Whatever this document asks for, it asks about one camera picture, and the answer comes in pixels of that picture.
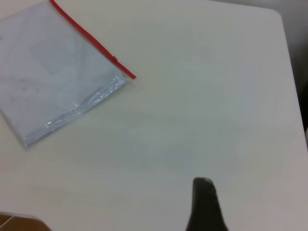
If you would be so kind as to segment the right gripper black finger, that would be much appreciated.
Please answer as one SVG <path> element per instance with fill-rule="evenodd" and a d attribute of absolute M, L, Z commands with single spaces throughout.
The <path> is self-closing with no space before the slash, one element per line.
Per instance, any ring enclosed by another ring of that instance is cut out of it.
<path fill-rule="evenodd" d="M 213 181 L 208 178 L 195 178 L 192 185 L 192 209 L 186 230 L 226 231 Z"/>

